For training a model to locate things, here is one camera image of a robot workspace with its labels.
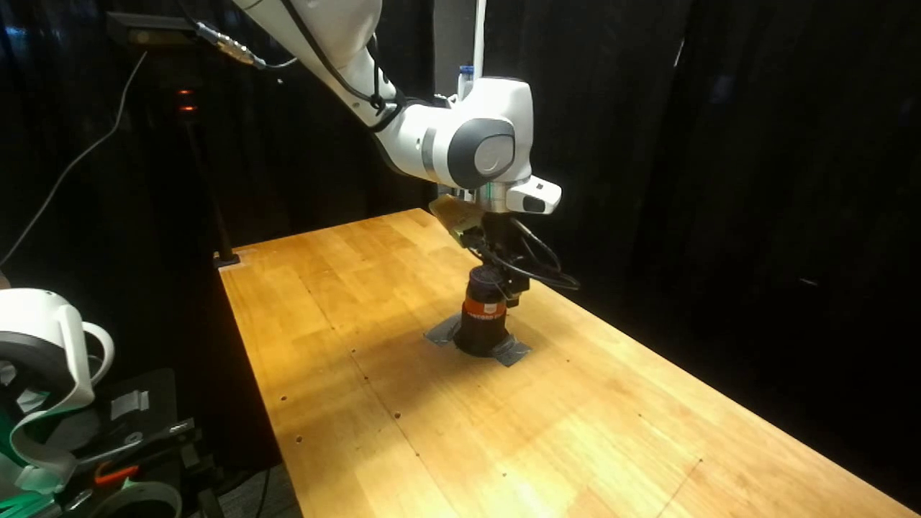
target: white robot link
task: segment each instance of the white robot link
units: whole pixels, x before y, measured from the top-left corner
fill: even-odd
[[[562,200],[562,187],[531,167],[532,95],[524,79],[475,77],[450,107],[407,104],[370,51],[381,0],[233,2],[375,133],[398,172],[457,187],[488,212],[548,215]]]

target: wooden tabletop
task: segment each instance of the wooden tabletop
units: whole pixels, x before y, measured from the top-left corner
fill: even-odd
[[[522,363],[433,344],[478,261],[423,209],[236,254],[302,514],[915,514],[539,281]]]

